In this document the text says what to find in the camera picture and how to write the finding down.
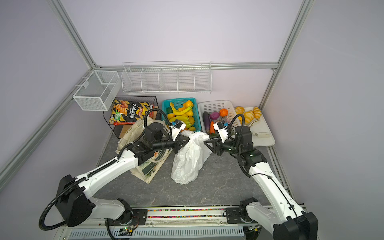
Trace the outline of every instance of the white plastic basket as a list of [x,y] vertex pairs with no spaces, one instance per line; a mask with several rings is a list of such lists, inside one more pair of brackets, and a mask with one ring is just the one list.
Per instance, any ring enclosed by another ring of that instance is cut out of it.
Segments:
[[[203,102],[203,103],[199,103],[197,105],[197,109],[199,111],[199,117],[200,117],[202,132],[205,132],[205,125],[204,125],[204,121],[203,121],[203,113],[207,112],[207,113],[210,114],[212,112],[219,112],[220,109],[223,109],[223,108],[228,110],[228,117],[232,121],[232,119],[236,116],[236,112],[235,112],[235,108],[232,106],[232,103],[230,101],[219,100],[219,101]],[[217,120],[215,120],[215,122],[218,122],[218,121],[221,121],[221,120],[225,121],[225,117],[223,118],[223,117],[220,116]],[[240,121],[237,118],[235,120],[235,122],[233,123],[233,126],[237,127],[237,126],[240,126],[240,125],[241,125]]]
[[85,111],[108,111],[121,88],[117,71],[94,70],[74,93],[73,99]]

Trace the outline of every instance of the eggplant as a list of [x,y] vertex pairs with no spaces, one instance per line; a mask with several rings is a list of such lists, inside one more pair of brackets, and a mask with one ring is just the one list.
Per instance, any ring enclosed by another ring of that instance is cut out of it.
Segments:
[[203,113],[203,123],[205,127],[205,132],[209,134],[210,123],[209,123],[209,114],[207,112]]

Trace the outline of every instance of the metal frame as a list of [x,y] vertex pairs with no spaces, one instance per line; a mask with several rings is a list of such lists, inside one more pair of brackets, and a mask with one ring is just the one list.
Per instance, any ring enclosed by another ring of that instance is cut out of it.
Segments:
[[[175,68],[175,67],[199,67],[201,64],[183,64],[183,65],[156,65],[158,68]],[[211,63],[211,70],[234,70],[234,69],[266,69],[271,68],[275,69],[278,67],[278,63],[276,62],[251,62],[251,63]],[[135,67],[140,68],[150,68],[152,65],[135,65]],[[112,70],[122,72],[124,70],[124,66],[99,66],[95,68],[96,70]]]
[[52,8],[52,11],[55,13],[57,19],[62,24],[65,31],[68,33],[72,43],[76,47],[77,51],[84,59],[85,63],[89,68],[97,67],[97,64],[93,60],[91,54],[89,53],[87,47],[82,41],[79,33],[77,32],[74,24],[72,23],[70,17],[68,16],[65,8],[60,0],[47,0],[49,6]]
[[[145,225],[138,226],[137,230],[140,231],[153,231],[153,230],[160,230],[163,231],[164,229],[189,229],[189,228],[204,228],[204,227],[213,227],[216,229],[225,228],[225,227],[259,227],[260,224],[258,223],[242,223],[242,224],[229,224],[227,223],[227,218],[223,216],[223,212],[225,210],[198,210],[198,211],[158,211],[163,209],[225,209],[227,207],[233,207],[238,208],[238,206],[189,206],[189,207],[181,207],[181,206],[158,206],[158,207],[140,207],[140,209],[148,209],[148,210],[156,210],[156,211],[149,211],[147,214],[147,220]],[[274,213],[274,209],[271,205],[263,205],[266,209]],[[164,217],[159,218],[159,216],[185,216],[185,217]],[[207,217],[194,217],[195,215],[205,215]],[[66,225],[61,226],[58,228],[55,237],[53,240],[63,240],[63,239],[71,239],[71,232],[72,231],[81,231],[85,230],[87,231],[87,235],[84,235],[83,238],[98,238],[97,234],[100,232],[100,230],[106,230],[106,226],[104,225],[105,219],[89,219],[84,221],[83,223],[79,224],[75,227],[68,227]],[[124,226],[110,226],[113,233],[116,233],[116,231],[120,228],[124,228]],[[108,235],[104,233],[103,236],[100,236],[100,238],[109,238]]]
[[275,82],[276,82],[277,78],[279,77],[281,69],[284,66],[285,61],[287,60],[289,53],[291,52],[293,45],[295,44],[295,41],[296,41],[297,37],[299,36],[299,33],[300,33],[300,31],[304,25],[305,19],[307,18],[308,13],[310,12],[310,10],[313,6],[313,2],[314,2],[314,0],[303,0],[303,2],[301,4],[299,13],[297,14],[297,17],[296,17],[295,23],[293,25],[293,28],[291,30],[291,33],[289,34],[287,42],[285,43],[283,51],[280,55],[279,62],[278,62],[279,65],[277,66],[276,69],[272,69],[273,74],[272,74],[271,80],[269,81],[268,87],[265,90],[262,101],[260,103],[260,106],[259,106],[260,110],[263,110],[263,108],[265,107],[265,104],[269,98],[269,95],[272,92],[273,86],[275,85]]
[[87,79],[91,74],[91,70],[87,71],[81,80],[72,89],[72,93],[68,93],[57,108],[51,112],[50,116],[45,120],[34,133],[24,142],[18,151],[8,160],[8,162],[0,168],[0,192],[11,181],[12,177],[19,171],[25,161],[32,155],[33,151],[43,141],[45,136],[59,121],[61,116],[67,111],[67,109],[73,103],[73,93],[79,88],[79,86]]
[[[76,49],[79,51],[80,55],[89,66],[90,70],[115,70],[122,71],[123,66],[98,66],[92,59],[91,54],[87,50],[85,44],[80,38],[79,33],[76,31],[74,24],[70,20],[67,12],[65,11],[60,0],[47,0],[48,4],[51,6],[53,12],[56,14],[58,20],[62,24],[63,28],[68,33],[71,41],[75,45]],[[296,17],[296,21],[291,30],[291,33],[288,37],[288,40],[284,46],[283,52],[279,58],[279,61],[276,62],[264,62],[264,63],[215,63],[212,64],[213,70],[233,70],[233,69],[265,69],[270,68],[274,70],[272,78],[269,82],[269,85],[264,93],[263,99],[260,104],[260,109],[263,110],[265,107],[266,101],[273,89],[273,86],[276,82],[277,77],[279,76],[280,70],[283,67],[289,52],[292,50],[292,47],[297,39],[297,36],[300,33],[300,30],[304,24],[306,16],[310,12],[310,9],[313,5],[314,0],[303,0],[303,3],[300,7],[299,13]],[[84,82],[84,78],[74,87],[74,90],[71,94],[68,94],[63,101],[56,107],[52,112],[50,117],[42,123],[35,132],[25,141],[25,143],[20,147],[14,156],[12,156],[8,162],[0,168],[0,191],[6,186],[6,184],[12,179],[12,177],[17,173],[25,161],[31,156],[32,152],[37,148],[49,131],[53,128],[56,122],[60,117],[67,111],[69,106],[73,101],[73,92],[78,88],[78,85],[81,85]]]

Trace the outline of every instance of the carrot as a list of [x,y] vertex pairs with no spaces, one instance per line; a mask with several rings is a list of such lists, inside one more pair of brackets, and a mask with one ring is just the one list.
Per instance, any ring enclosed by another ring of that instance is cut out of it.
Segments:
[[213,121],[211,121],[211,128],[209,129],[209,134],[212,134],[212,133],[215,133],[214,122]]

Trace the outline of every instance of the chips bag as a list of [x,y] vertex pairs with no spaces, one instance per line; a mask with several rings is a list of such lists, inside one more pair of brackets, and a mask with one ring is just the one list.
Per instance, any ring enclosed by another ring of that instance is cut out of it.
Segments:
[[113,101],[112,114],[109,123],[114,122],[134,124],[143,118],[146,112],[151,109],[150,103],[139,103],[115,99]]

